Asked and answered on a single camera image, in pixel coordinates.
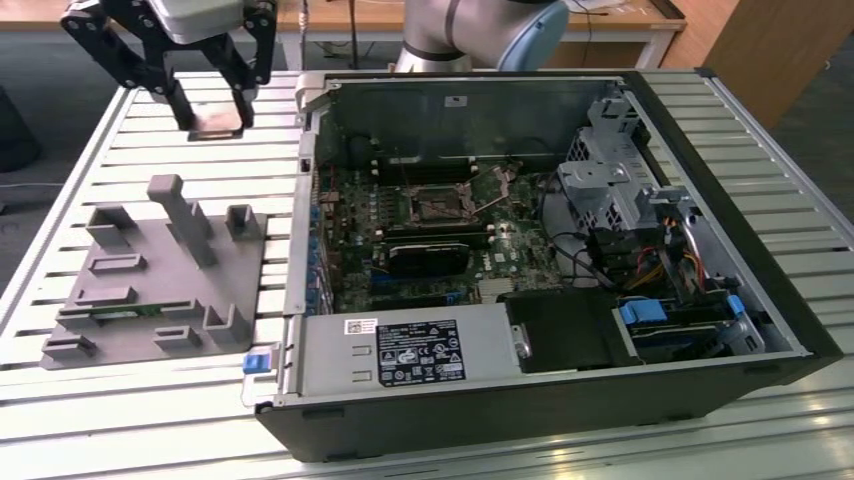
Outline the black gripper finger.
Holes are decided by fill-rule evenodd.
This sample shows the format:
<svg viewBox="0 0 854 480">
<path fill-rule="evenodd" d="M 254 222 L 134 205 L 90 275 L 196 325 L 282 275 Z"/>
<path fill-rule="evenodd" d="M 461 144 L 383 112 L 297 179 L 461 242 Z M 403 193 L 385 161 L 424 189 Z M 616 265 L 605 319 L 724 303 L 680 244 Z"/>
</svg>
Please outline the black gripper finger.
<svg viewBox="0 0 854 480">
<path fill-rule="evenodd" d="M 177 48 L 146 1 L 70 1 L 60 25 L 120 86 L 145 88 L 166 104 L 181 130 L 194 114 L 166 53 Z"/>
<path fill-rule="evenodd" d="M 218 71 L 229 89 L 240 127 L 253 126 L 252 102 L 257 87 L 266 85 L 270 79 L 274 49 L 274 2 L 232 1 L 234 7 L 228 11 L 230 23 L 217 35 L 202 42 L 201 53 Z M 254 40 L 254 53 L 245 60 L 236 50 L 229 32 L 242 28 Z"/>
</svg>

